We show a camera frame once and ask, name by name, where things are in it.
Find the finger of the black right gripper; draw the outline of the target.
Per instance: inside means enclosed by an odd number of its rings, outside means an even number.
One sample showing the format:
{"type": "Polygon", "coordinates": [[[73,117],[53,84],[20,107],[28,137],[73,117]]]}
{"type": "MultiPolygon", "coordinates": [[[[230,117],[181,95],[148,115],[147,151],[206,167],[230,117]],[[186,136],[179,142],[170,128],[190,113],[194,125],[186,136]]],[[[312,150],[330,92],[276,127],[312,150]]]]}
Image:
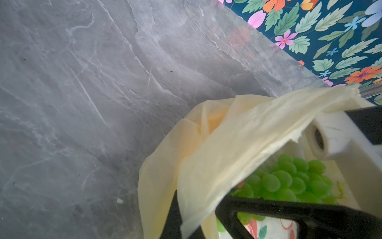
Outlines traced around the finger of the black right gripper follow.
{"type": "Polygon", "coordinates": [[[349,207],[226,196],[215,214],[234,239],[253,238],[237,218],[239,212],[294,221],[299,239],[382,237],[380,218],[349,207]]]}

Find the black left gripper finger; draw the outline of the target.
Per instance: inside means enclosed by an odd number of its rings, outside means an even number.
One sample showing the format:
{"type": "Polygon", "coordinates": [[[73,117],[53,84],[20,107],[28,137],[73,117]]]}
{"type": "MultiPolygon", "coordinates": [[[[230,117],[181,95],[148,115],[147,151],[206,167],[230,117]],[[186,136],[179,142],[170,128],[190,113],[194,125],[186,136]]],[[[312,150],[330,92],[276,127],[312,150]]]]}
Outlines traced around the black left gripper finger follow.
{"type": "Polygon", "coordinates": [[[181,224],[182,218],[177,198],[177,191],[175,191],[160,239],[182,239],[180,229],[181,224]]]}

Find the yellowish translucent plastic bag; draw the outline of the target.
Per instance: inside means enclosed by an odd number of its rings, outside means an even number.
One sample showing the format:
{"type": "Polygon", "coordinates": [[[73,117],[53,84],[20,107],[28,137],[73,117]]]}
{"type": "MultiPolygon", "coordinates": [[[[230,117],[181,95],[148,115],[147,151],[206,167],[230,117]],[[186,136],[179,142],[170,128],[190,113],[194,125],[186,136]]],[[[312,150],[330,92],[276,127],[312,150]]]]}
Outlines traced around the yellowish translucent plastic bag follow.
{"type": "Polygon", "coordinates": [[[205,101],[166,135],[139,171],[138,202],[146,239],[162,235],[178,197],[181,235],[202,228],[218,238],[215,209],[223,197],[324,113],[371,103],[358,85],[304,88],[278,98],[241,95],[205,101]]]}

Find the green grape bunch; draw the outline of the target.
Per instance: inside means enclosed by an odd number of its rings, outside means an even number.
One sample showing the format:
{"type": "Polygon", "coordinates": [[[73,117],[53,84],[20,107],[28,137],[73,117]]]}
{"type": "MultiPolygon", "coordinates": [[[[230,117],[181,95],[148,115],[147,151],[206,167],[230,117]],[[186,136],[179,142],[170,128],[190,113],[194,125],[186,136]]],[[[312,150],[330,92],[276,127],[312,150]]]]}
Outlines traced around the green grape bunch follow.
{"type": "MultiPolygon", "coordinates": [[[[326,174],[326,164],[281,154],[269,166],[261,166],[230,190],[229,196],[271,201],[337,205],[344,197],[339,181],[326,174]]],[[[237,219],[254,239],[295,239],[295,221],[238,212],[237,219]]]]}

